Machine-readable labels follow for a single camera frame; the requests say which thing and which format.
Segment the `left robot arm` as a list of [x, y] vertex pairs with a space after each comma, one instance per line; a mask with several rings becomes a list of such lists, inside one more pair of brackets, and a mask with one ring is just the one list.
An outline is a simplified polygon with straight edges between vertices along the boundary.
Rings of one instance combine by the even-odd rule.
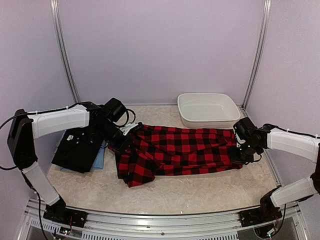
[[126, 129], [128, 123], [116, 125], [116, 122], [127, 112], [119, 100], [112, 98], [104, 105], [86, 101], [46, 111], [26, 112], [19, 109], [10, 118], [12, 124], [7, 145], [13, 162], [57, 221], [66, 222], [70, 211], [39, 165], [34, 140], [69, 129], [93, 127], [109, 147], [125, 153], [133, 139]]

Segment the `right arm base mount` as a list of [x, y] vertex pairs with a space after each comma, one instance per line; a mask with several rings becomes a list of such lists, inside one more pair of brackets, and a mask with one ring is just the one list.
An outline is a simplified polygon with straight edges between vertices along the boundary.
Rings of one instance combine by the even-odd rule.
[[262, 223], [276, 220], [283, 215], [279, 207], [260, 206], [239, 212], [240, 223], [242, 227], [259, 225]]

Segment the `red black plaid shirt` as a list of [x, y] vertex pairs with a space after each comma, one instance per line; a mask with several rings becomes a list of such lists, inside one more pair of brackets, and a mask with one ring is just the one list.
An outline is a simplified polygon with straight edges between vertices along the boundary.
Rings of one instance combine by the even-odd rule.
[[139, 123], [128, 132], [133, 144], [115, 153], [117, 177], [128, 187], [157, 176], [186, 176], [241, 169], [231, 161], [236, 147], [231, 129], [187, 129]]

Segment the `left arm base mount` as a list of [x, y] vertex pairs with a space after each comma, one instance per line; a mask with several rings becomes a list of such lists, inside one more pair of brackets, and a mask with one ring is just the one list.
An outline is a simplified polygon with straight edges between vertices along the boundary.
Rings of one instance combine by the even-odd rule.
[[46, 206], [43, 217], [46, 220], [50, 220], [70, 227], [84, 228], [88, 213], [81, 210], [75, 210], [71, 208]]

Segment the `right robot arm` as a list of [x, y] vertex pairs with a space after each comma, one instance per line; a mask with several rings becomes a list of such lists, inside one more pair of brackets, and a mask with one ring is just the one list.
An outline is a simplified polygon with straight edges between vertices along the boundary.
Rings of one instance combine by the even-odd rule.
[[231, 162], [246, 165], [253, 163], [254, 155], [264, 151], [278, 152], [289, 162], [289, 157], [308, 161], [314, 165], [310, 176], [297, 179], [266, 193], [256, 210], [256, 218], [266, 222], [274, 216], [280, 207], [296, 201], [303, 201], [320, 193], [320, 137], [308, 133], [296, 132], [266, 123], [257, 127], [250, 118], [240, 119], [233, 125], [240, 144], [233, 148]]

